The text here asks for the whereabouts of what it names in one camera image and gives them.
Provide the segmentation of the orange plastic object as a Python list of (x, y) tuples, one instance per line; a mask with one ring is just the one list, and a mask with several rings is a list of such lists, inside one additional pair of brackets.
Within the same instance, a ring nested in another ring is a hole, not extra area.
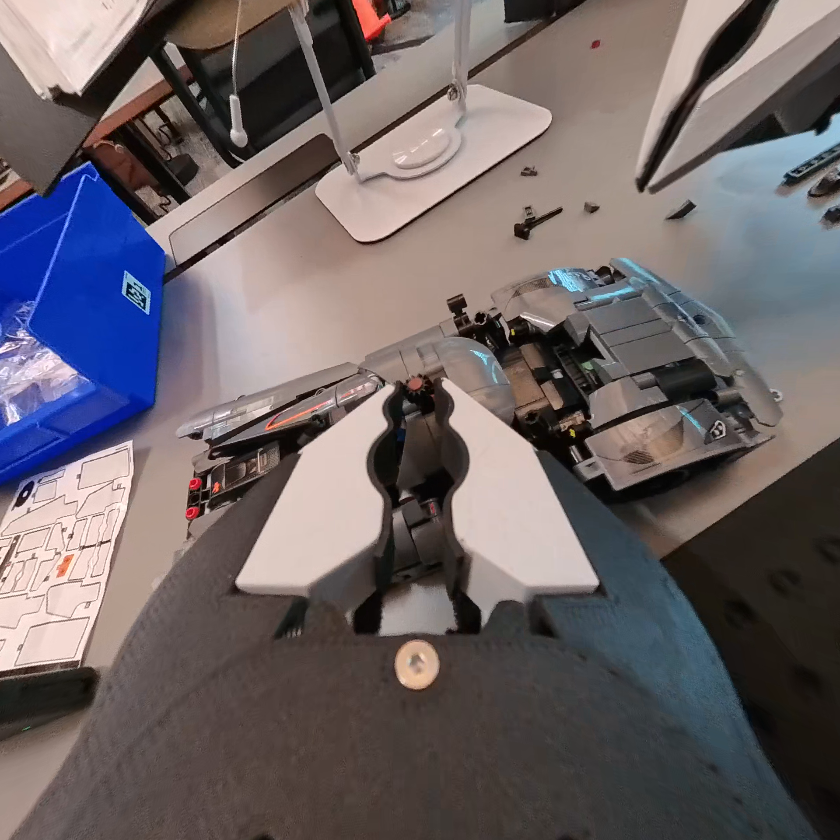
[(352, 1), (362, 34), (366, 43), (371, 44), (381, 37), (385, 28), (392, 22), (386, 2)]

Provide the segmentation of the clear plastic bag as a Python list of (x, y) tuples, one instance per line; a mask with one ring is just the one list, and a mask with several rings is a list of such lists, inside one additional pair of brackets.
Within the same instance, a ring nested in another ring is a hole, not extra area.
[(29, 331), (34, 306), (13, 299), (2, 309), (1, 428), (89, 383)]

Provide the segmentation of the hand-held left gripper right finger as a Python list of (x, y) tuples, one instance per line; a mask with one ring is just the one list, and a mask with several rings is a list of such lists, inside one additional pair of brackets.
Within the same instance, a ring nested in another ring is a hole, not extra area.
[(499, 604), (595, 593), (600, 580), (542, 454), (448, 378), (434, 384), (444, 499), (447, 591), (478, 632)]

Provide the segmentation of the black lego axle connector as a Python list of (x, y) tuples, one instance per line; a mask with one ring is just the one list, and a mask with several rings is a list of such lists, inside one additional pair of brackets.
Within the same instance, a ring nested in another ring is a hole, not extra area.
[(523, 218), (516, 222), (513, 226), (513, 235), (520, 240), (528, 241), (531, 237), (532, 231), (548, 222), (550, 219), (561, 215), (564, 211), (562, 206), (557, 206), (546, 213), (537, 214), (531, 205), (526, 205), (523, 208)]

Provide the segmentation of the black dimpled fabric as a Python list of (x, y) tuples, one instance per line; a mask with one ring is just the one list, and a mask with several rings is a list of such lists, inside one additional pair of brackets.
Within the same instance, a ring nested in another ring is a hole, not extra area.
[(784, 786), (839, 838), (839, 442), (665, 556)]

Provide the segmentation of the black device green light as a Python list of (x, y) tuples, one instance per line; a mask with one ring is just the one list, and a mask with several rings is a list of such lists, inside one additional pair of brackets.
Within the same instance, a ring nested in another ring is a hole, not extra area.
[(91, 667), (2, 677), (1, 740), (89, 708), (99, 680)]

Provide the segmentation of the open instruction book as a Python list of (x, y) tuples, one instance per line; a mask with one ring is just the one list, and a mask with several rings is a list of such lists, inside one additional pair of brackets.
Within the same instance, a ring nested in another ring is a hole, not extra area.
[(152, 1), (2, 1), (2, 47), (42, 99), (80, 95), (152, 5)]

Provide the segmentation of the white sticker sheet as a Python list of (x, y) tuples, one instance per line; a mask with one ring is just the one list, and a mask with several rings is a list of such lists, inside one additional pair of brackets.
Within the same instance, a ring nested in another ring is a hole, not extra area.
[(2, 677), (81, 665), (133, 468), (127, 440), (19, 482), (1, 525)]

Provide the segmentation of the long grey studded lego plate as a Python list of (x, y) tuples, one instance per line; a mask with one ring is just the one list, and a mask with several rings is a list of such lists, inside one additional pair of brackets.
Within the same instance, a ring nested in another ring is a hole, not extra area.
[(836, 163), (838, 160), (839, 143), (836, 143), (784, 173), (782, 184), (784, 186), (793, 186), (802, 183), (812, 178), (814, 174)]

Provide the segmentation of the blue bin with marker tag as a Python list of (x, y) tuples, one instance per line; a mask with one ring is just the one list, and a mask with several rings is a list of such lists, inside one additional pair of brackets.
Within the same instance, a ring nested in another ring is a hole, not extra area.
[(33, 305), (27, 331), (83, 382), (1, 433), (5, 484), (152, 407), (165, 253), (92, 164), (2, 212), (2, 314)]

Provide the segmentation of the dark lego car model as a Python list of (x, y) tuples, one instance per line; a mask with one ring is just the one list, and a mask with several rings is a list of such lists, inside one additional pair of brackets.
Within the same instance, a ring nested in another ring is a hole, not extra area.
[[(645, 501), (744, 456), (781, 404), (724, 318), (630, 259), (558, 268), (491, 294), (471, 317), (462, 295), (438, 325), (346, 363), (188, 419), (200, 440), (185, 504), (186, 551), (248, 489), (386, 384), (449, 378), (613, 507)], [(394, 493), (403, 565), (432, 560), (407, 540), (439, 529), (452, 479), (435, 408), (406, 399)]]

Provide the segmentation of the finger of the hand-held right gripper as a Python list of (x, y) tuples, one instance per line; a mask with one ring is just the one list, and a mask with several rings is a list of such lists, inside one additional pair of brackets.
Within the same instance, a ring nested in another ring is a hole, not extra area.
[(839, 2), (746, 2), (703, 60), (647, 192), (719, 154), (786, 137), (773, 112), (790, 98), (838, 98)]
[(748, 5), (746, 1), (687, 1), (659, 82), (637, 159), (635, 183), (648, 189), (667, 151), (676, 115), (700, 78), (700, 66), (723, 30)]

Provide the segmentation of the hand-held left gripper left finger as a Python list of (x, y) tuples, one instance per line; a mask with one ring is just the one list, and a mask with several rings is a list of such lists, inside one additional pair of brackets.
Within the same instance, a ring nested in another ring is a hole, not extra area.
[(247, 595), (326, 603), (380, 632), (396, 546), (401, 385), (384, 385), (305, 446), (235, 580)]

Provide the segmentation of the white book stand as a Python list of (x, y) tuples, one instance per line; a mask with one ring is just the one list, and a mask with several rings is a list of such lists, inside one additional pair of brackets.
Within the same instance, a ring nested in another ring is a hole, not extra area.
[(308, 2), (284, 2), (314, 83), (340, 166), (316, 197), (358, 243), (380, 242), (530, 144), (550, 127), (550, 110), (469, 84), (470, 1), (456, 4), (454, 56), (446, 94), (357, 154), (343, 136), (313, 48)]

